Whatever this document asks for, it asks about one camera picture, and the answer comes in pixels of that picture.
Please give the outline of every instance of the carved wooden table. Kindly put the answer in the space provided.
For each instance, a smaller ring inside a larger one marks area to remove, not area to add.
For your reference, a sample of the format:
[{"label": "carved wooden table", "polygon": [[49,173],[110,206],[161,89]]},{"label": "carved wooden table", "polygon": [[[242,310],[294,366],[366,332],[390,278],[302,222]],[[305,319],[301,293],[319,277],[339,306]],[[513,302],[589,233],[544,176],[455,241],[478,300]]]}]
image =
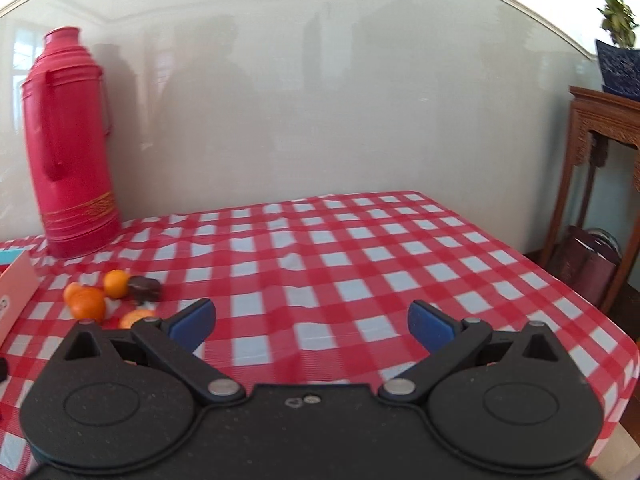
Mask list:
[{"label": "carved wooden table", "polygon": [[[640,191],[640,102],[575,86],[569,87],[569,91],[574,95],[574,100],[571,103],[564,168],[556,209],[546,235],[545,247],[540,256],[539,265],[541,267],[546,267],[548,264],[558,238],[574,166],[580,166],[587,158],[589,159],[587,184],[580,207],[580,215],[576,222],[578,227],[582,227],[591,198],[595,170],[603,167],[606,163],[609,139],[639,150],[634,164],[633,178],[636,190]],[[600,309],[605,314],[611,308],[620,287],[626,282],[636,256],[638,256],[639,247],[640,216],[636,218],[634,230],[622,256],[622,261],[600,305]]]}]

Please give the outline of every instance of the table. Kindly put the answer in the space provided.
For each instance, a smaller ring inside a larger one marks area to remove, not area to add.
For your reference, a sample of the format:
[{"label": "table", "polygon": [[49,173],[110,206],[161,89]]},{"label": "table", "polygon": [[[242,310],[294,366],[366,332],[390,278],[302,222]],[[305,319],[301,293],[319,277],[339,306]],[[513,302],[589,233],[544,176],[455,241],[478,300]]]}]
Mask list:
[{"label": "table", "polygon": [[[545,247],[539,260],[539,264],[543,268],[548,264],[558,239],[574,166],[580,166],[587,159],[590,160],[589,176],[580,207],[580,215],[576,223],[578,227],[582,227],[593,189],[595,168],[603,167],[607,160],[608,139],[616,140],[636,150],[640,147],[640,102],[575,86],[569,87],[569,91],[574,96],[574,100],[570,109],[569,130],[558,199],[546,235]],[[640,191],[640,152],[636,155],[633,179],[636,190]],[[611,280],[602,304],[599,306],[605,314],[611,309],[620,287],[626,282],[638,256],[639,248],[640,216],[636,218],[631,238],[623,253],[618,270]]]},{"label": "table", "polygon": [[[600,453],[638,377],[638,349],[617,326],[517,251],[414,191],[360,193],[127,222],[114,243],[72,260],[30,248],[39,289],[0,348],[11,377],[0,384],[0,478],[30,466],[22,400],[74,321],[67,283],[100,282],[111,269],[164,284],[158,314],[212,298],[215,332],[196,355],[240,381],[382,382],[424,358],[407,307],[423,299],[461,319],[519,330],[546,322],[606,412]],[[134,306],[110,301],[113,327]]]}]

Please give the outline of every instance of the box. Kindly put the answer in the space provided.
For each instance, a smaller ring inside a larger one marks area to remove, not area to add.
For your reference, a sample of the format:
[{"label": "box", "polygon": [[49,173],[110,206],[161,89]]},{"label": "box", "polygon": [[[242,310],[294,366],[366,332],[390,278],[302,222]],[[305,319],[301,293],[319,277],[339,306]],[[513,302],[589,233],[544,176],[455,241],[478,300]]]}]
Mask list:
[{"label": "box", "polygon": [[40,282],[29,251],[0,251],[0,344],[29,303]]}]

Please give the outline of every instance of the orange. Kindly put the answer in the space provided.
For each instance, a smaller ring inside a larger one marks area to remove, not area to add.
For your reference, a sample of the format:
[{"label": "orange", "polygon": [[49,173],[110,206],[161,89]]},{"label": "orange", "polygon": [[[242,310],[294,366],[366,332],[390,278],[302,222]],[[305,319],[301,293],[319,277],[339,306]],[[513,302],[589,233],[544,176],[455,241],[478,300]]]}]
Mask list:
[{"label": "orange", "polygon": [[132,310],[131,312],[127,312],[118,323],[118,328],[131,328],[136,321],[143,319],[143,317],[155,316],[156,313],[153,310],[149,310],[148,308],[139,308],[137,310]]},{"label": "orange", "polygon": [[71,301],[71,297],[82,288],[82,285],[78,282],[69,283],[65,287],[65,291],[62,293],[62,297],[65,300],[66,304],[69,304]]},{"label": "orange", "polygon": [[75,319],[93,319],[98,323],[102,323],[107,310],[104,294],[99,288],[93,286],[84,286],[78,290],[71,296],[68,305]]},{"label": "orange", "polygon": [[124,298],[129,293],[129,273],[124,270],[110,270],[104,275],[102,288],[112,300]]}]

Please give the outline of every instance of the metal screw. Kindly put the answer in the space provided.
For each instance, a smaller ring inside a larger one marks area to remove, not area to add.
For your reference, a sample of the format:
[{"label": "metal screw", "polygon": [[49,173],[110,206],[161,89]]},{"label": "metal screw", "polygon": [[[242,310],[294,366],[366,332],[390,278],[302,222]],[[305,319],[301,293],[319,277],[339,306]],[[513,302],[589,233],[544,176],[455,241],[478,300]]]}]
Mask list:
[{"label": "metal screw", "polygon": [[285,406],[289,406],[295,410],[296,408],[301,408],[304,402],[305,401],[300,399],[300,397],[291,397],[290,399],[285,400],[284,404]]},{"label": "metal screw", "polygon": [[317,404],[322,399],[317,395],[305,395],[302,400],[304,400],[307,404]]},{"label": "metal screw", "polygon": [[385,383],[384,388],[391,395],[409,395],[415,391],[415,383],[409,379],[391,379]]},{"label": "metal screw", "polygon": [[236,383],[233,379],[216,379],[209,383],[207,390],[209,390],[211,395],[228,397],[240,391],[240,384]]}]

